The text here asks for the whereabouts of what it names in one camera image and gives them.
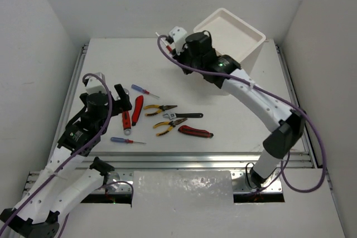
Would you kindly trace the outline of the white drawer cabinet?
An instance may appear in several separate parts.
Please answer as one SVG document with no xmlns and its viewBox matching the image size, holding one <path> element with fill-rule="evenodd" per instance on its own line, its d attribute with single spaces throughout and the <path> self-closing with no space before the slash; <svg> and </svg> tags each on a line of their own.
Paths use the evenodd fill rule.
<svg viewBox="0 0 357 238">
<path fill-rule="evenodd" d="M 218 55 L 229 55 L 250 75 L 266 36 L 225 8 L 219 8 L 194 27 L 210 32 Z"/>
</svg>

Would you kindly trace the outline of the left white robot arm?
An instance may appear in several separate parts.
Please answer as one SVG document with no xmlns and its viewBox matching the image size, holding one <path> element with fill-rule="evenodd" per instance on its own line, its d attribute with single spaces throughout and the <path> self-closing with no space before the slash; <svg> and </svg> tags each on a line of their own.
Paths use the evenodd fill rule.
<svg viewBox="0 0 357 238">
<path fill-rule="evenodd" d="M 68 186 L 72 172 L 106 133 L 108 120 L 132 108 L 121 84 L 118 99 L 105 87 L 86 87 L 80 95 L 83 108 L 68 121 L 57 147 L 30 191 L 13 208 L 1 213 L 1 221 L 22 237 L 55 237 L 60 220 L 94 190 L 111 183 L 115 169 L 95 157 L 83 175 Z"/>
</svg>

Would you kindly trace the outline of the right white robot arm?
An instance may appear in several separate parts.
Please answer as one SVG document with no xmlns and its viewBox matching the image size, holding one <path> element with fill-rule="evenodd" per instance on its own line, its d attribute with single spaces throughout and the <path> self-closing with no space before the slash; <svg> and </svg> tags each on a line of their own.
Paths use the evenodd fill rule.
<svg viewBox="0 0 357 238">
<path fill-rule="evenodd" d="M 288 105 L 254 89 L 253 80 L 238 62 L 229 55 L 218 55 L 210 32 L 188 35 L 180 29 L 169 39 L 175 46 L 174 59 L 185 65 L 184 73 L 190 74 L 193 69 L 204 71 L 206 81 L 238 99 L 270 131 L 258 161 L 250 170 L 249 180 L 260 187 L 301 138 L 305 119 Z"/>
</svg>

